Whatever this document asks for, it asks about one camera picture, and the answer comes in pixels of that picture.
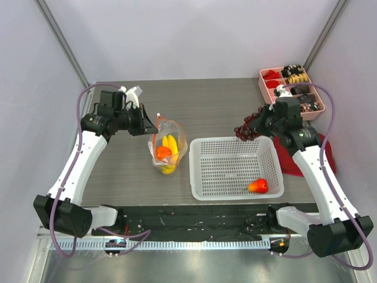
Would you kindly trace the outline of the clear zip bag orange zipper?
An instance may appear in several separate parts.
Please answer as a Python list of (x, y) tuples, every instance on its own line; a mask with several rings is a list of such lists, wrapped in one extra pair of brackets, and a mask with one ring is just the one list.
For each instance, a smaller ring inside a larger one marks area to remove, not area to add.
[(157, 113), (157, 130), (147, 144), (152, 164), (162, 174), (170, 175), (187, 152), (186, 131), (181, 124), (162, 117), (160, 113)]

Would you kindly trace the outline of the dark red toy grapes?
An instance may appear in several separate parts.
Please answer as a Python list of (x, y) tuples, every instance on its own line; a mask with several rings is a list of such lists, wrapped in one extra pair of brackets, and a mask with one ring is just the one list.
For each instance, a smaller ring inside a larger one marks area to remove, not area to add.
[(263, 107), (259, 107), (256, 112), (244, 118), (244, 122), (241, 126), (234, 128), (233, 131), (239, 140), (243, 142), (246, 142), (249, 140), (252, 141), (260, 136), (260, 134), (257, 134), (254, 130), (252, 130), (249, 127), (249, 123), (251, 121), (256, 120), (260, 116), (260, 113), (262, 112), (262, 110), (263, 110)]

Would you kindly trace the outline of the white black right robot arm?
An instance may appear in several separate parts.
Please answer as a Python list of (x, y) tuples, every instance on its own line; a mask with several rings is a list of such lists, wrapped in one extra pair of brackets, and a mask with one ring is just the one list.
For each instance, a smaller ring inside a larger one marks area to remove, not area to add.
[(288, 203), (275, 206), (268, 211), (268, 230), (297, 232), (320, 258), (366, 244), (372, 219), (361, 216), (345, 196), (326, 159), (325, 142), (313, 127), (303, 125), (300, 104), (294, 97), (278, 98), (273, 105), (259, 108), (248, 128), (260, 136), (278, 138), (306, 179), (319, 211), (314, 217)]

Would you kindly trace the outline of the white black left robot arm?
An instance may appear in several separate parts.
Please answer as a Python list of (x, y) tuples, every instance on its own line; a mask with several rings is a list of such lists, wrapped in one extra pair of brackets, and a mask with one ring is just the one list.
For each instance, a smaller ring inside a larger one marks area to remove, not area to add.
[(132, 136), (158, 132), (138, 100), (141, 93), (139, 86), (103, 90), (95, 110), (81, 119), (75, 146), (58, 180), (45, 196), (38, 195), (34, 200), (44, 228), (77, 238), (99, 227), (112, 235), (124, 231), (121, 209), (110, 205), (83, 208), (81, 202), (94, 165), (116, 132), (124, 130)]

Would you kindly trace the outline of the orange toy pumpkin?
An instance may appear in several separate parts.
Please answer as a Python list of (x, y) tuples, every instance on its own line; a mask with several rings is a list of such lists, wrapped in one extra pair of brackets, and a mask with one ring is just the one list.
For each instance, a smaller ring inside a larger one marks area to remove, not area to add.
[(172, 151), (166, 146), (159, 146), (155, 150), (158, 160), (164, 160), (172, 155)]

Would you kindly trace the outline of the yellow toy banana bunch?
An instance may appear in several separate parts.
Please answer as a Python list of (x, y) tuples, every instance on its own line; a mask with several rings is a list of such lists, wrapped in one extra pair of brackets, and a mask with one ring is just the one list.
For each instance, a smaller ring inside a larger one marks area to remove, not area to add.
[(176, 169), (178, 162), (178, 145), (175, 138), (172, 135), (164, 136), (162, 140), (162, 146), (168, 147), (172, 151), (172, 155), (167, 160), (168, 163), (161, 168), (161, 171), (165, 175), (173, 173)]

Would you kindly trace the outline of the red toy pepper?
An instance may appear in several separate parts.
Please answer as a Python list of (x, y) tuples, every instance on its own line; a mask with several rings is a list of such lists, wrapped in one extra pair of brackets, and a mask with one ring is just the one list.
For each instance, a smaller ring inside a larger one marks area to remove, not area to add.
[(264, 195), (269, 191), (269, 186), (266, 179), (260, 178), (255, 180), (254, 182), (249, 183), (245, 187), (244, 191)]

